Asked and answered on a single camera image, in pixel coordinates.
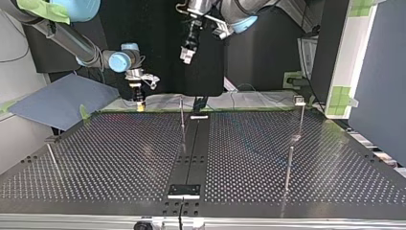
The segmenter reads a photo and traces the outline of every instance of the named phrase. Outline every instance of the metal rod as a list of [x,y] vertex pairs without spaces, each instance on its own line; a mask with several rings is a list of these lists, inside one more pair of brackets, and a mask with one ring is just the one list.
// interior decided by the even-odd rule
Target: metal rod
[[[49,25],[49,20],[42,20],[34,27],[41,33],[48,35]],[[99,55],[95,45],[75,29],[63,23],[55,23],[55,25],[56,32],[50,39],[69,53],[86,62],[94,60]]]
[[302,135],[302,127],[304,125],[305,105],[302,106],[301,126],[299,128],[299,135]]
[[185,131],[185,115],[184,115],[184,110],[183,110],[183,97],[180,96],[180,117],[182,120],[182,129]]
[[287,157],[287,171],[286,171],[286,182],[284,184],[284,190],[286,192],[289,191],[289,181],[290,181],[290,172],[292,169],[292,160],[293,160],[293,151],[295,150],[294,147],[289,148],[289,155]]
[[55,158],[55,156],[54,156],[54,151],[52,150],[51,145],[50,145],[50,144],[47,144],[47,147],[48,147],[49,153],[51,154],[52,161],[54,162],[54,164],[57,164],[56,158]]

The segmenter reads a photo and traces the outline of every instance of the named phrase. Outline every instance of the green tape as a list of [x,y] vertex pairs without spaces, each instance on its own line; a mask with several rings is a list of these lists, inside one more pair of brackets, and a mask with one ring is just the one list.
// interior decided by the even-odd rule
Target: green tape
[[80,105],[79,110],[80,110],[81,119],[83,121],[89,120],[91,115],[87,112],[86,107],[83,104]]
[[373,0],[353,0],[350,10],[350,17],[369,16]]
[[9,108],[13,105],[15,105],[17,103],[17,101],[9,101],[6,103],[2,103],[0,105],[0,113],[8,113],[9,112]]
[[68,10],[58,4],[51,4],[44,0],[17,0],[17,5],[21,10],[32,12],[51,21],[71,23]]
[[334,86],[327,109],[327,115],[343,116],[350,105],[350,87]]

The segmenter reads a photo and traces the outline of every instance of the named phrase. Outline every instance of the perforated metal table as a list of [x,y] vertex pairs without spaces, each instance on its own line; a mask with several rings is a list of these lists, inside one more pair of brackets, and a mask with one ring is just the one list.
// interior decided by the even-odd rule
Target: perforated metal table
[[[57,164],[44,148],[0,176],[0,223],[14,215],[406,219],[406,180],[318,112],[307,111],[302,128],[300,111],[209,115],[188,120],[185,133],[177,113],[94,116],[54,146]],[[200,185],[200,199],[168,199],[173,184]]]

